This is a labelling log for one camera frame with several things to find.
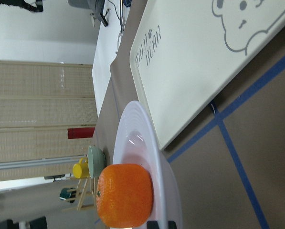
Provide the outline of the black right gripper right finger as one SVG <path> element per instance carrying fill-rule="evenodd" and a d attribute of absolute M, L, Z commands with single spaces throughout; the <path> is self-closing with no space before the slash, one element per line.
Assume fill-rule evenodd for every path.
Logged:
<path fill-rule="evenodd" d="M 175 221 L 168 221 L 168 229 L 177 229 L 177 224 Z"/>

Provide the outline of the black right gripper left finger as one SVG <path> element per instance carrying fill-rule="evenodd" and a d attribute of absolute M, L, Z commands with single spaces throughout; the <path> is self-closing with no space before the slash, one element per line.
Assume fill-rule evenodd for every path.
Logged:
<path fill-rule="evenodd" d="M 148 229 L 159 229 L 159 224 L 156 220 L 148 221 Z"/>

